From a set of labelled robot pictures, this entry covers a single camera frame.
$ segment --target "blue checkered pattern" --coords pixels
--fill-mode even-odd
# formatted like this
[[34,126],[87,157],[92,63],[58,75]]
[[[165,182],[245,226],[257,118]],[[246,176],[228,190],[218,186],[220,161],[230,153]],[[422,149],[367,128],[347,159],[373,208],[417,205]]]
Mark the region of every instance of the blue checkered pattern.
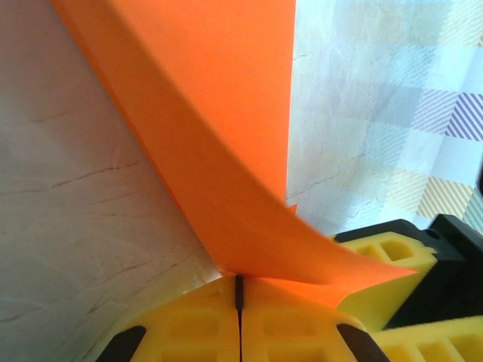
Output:
[[297,7],[288,204],[327,234],[437,213],[483,232],[483,2]]

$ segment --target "black plastic part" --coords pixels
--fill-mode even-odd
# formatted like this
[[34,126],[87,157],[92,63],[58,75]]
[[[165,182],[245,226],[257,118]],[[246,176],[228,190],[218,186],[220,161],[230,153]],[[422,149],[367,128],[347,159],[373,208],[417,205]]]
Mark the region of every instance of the black plastic part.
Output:
[[481,163],[480,176],[478,177],[478,190],[483,195],[483,163]]
[[468,261],[446,289],[435,311],[437,321],[483,314],[483,236],[452,215],[431,224]]
[[395,220],[336,236],[351,241],[384,232],[417,239],[437,251],[438,262],[385,328],[483,314],[483,237],[455,216],[438,215],[427,230]]
[[245,306],[245,292],[243,287],[243,277],[241,275],[235,276],[235,308],[238,312],[238,339],[240,345],[240,362],[243,362],[242,355],[242,314]]
[[337,330],[358,362],[390,362],[377,343],[363,330],[338,324]]
[[132,327],[116,334],[96,362],[129,362],[146,334],[142,326]]

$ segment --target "orange sheet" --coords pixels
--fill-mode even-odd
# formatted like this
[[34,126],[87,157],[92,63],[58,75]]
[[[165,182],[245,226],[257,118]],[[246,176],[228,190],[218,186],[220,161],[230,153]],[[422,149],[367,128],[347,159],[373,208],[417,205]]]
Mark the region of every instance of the orange sheet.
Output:
[[345,294],[412,272],[283,204],[293,1],[53,3],[221,270]]
[[324,305],[331,307],[337,307],[349,294],[355,291],[351,286],[338,283],[309,284],[272,278],[264,278],[264,281],[313,302],[323,301]]

